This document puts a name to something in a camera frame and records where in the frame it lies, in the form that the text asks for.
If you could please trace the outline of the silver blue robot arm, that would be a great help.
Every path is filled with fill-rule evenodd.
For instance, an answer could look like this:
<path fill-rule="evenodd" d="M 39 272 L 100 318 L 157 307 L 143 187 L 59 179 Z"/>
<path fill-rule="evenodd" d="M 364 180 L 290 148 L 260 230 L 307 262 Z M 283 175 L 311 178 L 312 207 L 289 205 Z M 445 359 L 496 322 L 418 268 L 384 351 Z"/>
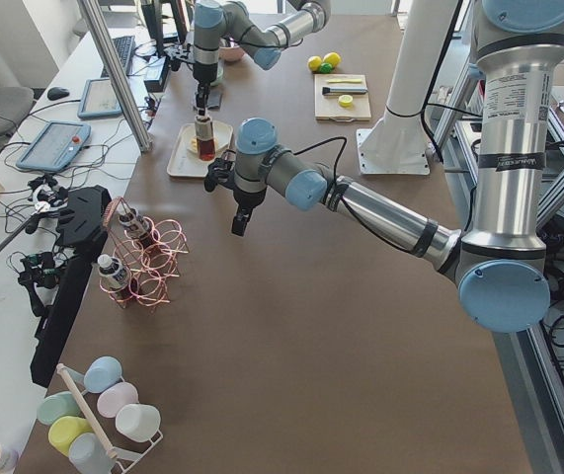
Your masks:
<path fill-rule="evenodd" d="M 293 1 L 295 12 L 260 29 L 240 1 L 199 1 L 194 11 L 193 75 L 198 81 L 197 113 L 207 110 L 211 83 L 217 78 L 219 48 L 233 39 L 264 70 L 271 69 L 282 51 L 322 30 L 331 17 L 329 1 Z"/>
<path fill-rule="evenodd" d="M 394 248 L 451 279 L 479 325 L 500 333 L 541 321 L 549 304 L 545 247 L 536 233 L 545 165 L 551 75 L 564 58 L 564 1 L 481 1 L 472 52 L 484 73 L 482 142 L 472 223 L 449 230 L 333 171 L 306 164 L 262 118 L 238 131 L 234 196 L 245 202 L 232 230 L 245 231 L 267 189 L 307 210 L 347 215 Z"/>

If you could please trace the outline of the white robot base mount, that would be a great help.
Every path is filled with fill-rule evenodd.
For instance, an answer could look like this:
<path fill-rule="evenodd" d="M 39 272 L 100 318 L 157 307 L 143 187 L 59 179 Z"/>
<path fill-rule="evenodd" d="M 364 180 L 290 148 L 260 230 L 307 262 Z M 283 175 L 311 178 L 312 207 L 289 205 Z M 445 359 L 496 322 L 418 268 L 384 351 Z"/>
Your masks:
<path fill-rule="evenodd" d="M 462 3 L 414 1 L 408 14 L 385 110 L 357 138 L 364 175 L 427 175 L 431 139 L 424 131 L 426 102 L 433 90 Z"/>

